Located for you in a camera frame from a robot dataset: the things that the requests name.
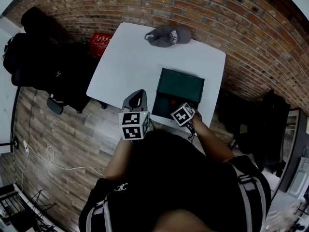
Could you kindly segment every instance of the shirt sleeve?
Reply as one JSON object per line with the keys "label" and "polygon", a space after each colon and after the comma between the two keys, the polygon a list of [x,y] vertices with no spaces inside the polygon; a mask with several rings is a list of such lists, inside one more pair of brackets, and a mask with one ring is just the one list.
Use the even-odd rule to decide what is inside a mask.
{"label": "shirt sleeve", "polygon": [[90,210],[100,201],[102,201],[107,194],[109,194],[117,184],[108,179],[99,179],[95,187],[91,190],[87,203],[84,206],[78,220],[80,232],[86,231],[86,221]]}
{"label": "shirt sleeve", "polygon": [[248,156],[234,157],[228,162],[233,164],[239,171],[243,172],[244,174],[256,177],[261,181],[266,200],[266,212],[268,213],[271,204],[271,192],[269,183],[264,177],[264,175],[252,163]]}

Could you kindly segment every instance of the white cable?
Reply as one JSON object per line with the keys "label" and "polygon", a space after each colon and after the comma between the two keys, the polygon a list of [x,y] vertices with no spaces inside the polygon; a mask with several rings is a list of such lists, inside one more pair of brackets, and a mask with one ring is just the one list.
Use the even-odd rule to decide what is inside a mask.
{"label": "white cable", "polygon": [[[55,159],[55,149],[54,149],[52,146],[48,146],[48,147],[46,148],[46,154],[47,154],[47,157],[48,157],[49,162],[46,162],[46,161],[42,160],[40,157],[38,157],[38,156],[35,154],[33,148],[31,147],[31,145],[28,144],[28,147],[32,150],[34,156],[35,156],[37,159],[39,159],[40,161],[44,162],[44,163],[47,164],[47,165],[52,164],[52,165],[54,165],[54,166],[56,166],[56,167],[58,167],[58,168],[60,168],[60,169],[67,170],[67,171],[71,171],[71,170],[74,170],[74,169],[81,169],[81,168],[90,168],[90,169],[92,169],[94,172],[96,172],[97,174],[103,176],[103,174],[100,174],[98,171],[96,171],[93,167],[90,167],[90,166],[76,167],[76,168],[70,168],[70,169],[63,168],[63,167],[58,166],[57,164],[53,163],[53,160]],[[48,149],[49,149],[49,148],[52,148],[52,149],[53,149],[53,157],[52,157],[52,158],[50,158],[50,156],[49,156],[49,154],[48,154]],[[21,177],[21,178],[22,178],[22,180],[21,180],[21,191],[23,191],[23,178],[24,178],[24,173],[28,171],[28,164],[30,163],[30,161],[31,161],[31,157],[30,157],[30,151],[29,151],[28,154],[27,154],[26,161],[25,161],[24,168],[23,168],[23,172],[22,172],[22,177]]]}

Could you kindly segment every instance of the black shirt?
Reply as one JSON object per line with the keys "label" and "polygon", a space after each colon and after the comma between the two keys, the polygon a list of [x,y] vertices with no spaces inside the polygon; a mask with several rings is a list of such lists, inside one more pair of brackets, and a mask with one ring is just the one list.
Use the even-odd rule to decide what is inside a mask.
{"label": "black shirt", "polygon": [[[261,181],[268,212],[270,187],[261,172],[247,156],[229,162]],[[214,231],[246,231],[244,203],[233,166],[213,162],[186,139],[167,132],[149,132],[134,146],[124,182],[97,182],[79,219],[81,232],[85,232],[89,211],[106,195],[113,232],[150,232],[158,217],[172,209],[192,212]],[[253,231],[257,231],[261,201],[258,192],[251,192],[251,196]],[[105,231],[104,214],[92,217],[91,231]]]}

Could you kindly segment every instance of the baseball cap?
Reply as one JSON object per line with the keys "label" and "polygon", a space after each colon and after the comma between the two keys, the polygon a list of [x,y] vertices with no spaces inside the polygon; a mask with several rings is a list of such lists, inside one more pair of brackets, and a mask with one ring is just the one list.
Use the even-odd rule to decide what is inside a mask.
{"label": "baseball cap", "polygon": [[187,44],[191,40],[191,31],[185,27],[159,26],[145,35],[151,45],[169,47],[173,44]]}

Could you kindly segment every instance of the red object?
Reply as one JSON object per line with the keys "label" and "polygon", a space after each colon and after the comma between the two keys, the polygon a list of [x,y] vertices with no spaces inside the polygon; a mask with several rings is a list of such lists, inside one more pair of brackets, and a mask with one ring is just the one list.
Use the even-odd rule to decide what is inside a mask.
{"label": "red object", "polygon": [[94,33],[89,43],[90,54],[96,58],[101,58],[111,38],[111,34]]}

